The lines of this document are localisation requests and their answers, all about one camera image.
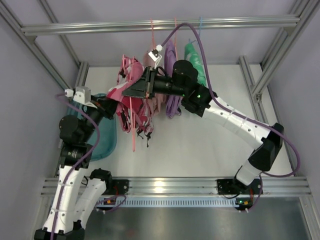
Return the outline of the pink patterned trousers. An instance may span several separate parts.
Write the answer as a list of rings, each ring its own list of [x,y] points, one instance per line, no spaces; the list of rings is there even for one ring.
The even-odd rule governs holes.
[[[134,57],[124,57],[125,70],[121,60],[120,70],[117,74],[116,86],[110,88],[106,97],[117,101],[117,109],[115,114],[118,117],[122,130],[126,133],[131,132],[130,120],[130,100],[129,96],[123,96],[122,92],[134,84],[144,73],[145,68]],[[154,130],[152,114],[147,100],[144,98],[132,98],[132,109],[135,115],[135,132],[138,137],[146,137],[146,140],[151,139],[151,134]]]

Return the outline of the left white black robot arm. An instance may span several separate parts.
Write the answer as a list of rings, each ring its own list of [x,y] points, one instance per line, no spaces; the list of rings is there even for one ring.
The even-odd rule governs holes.
[[[88,170],[92,152],[97,146],[88,141],[100,133],[103,118],[112,119],[117,102],[109,98],[92,97],[86,110],[74,107],[83,117],[69,114],[59,122],[62,140],[59,178],[52,207],[42,228],[34,233],[35,240],[82,240],[88,219],[100,196],[111,189],[110,171],[96,169],[89,176],[86,188],[79,195]]]

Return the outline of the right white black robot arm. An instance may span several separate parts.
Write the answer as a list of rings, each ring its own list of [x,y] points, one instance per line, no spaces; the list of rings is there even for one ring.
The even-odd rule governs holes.
[[[187,60],[176,61],[171,76],[159,75],[156,68],[147,67],[122,94],[141,99],[150,99],[155,94],[180,96],[187,111],[211,120],[243,139],[253,152],[235,174],[233,184],[247,188],[261,173],[271,169],[283,145],[284,128],[279,123],[270,126],[244,116],[198,83],[197,77],[198,71]]]

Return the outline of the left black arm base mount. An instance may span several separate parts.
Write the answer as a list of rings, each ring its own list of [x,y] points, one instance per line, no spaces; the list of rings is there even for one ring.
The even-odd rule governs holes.
[[[128,179],[112,179],[109,180],[106,184],[106,190],[103,195],[125,195],[129,190]]]

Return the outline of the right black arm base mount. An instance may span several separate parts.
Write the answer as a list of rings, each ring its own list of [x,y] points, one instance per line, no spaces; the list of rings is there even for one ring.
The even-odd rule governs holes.
[[[262,183],[260,179],[254,179],[249,185],[244,185],[235,178],[222,178],[217,181],[219,195],[258,195]]]

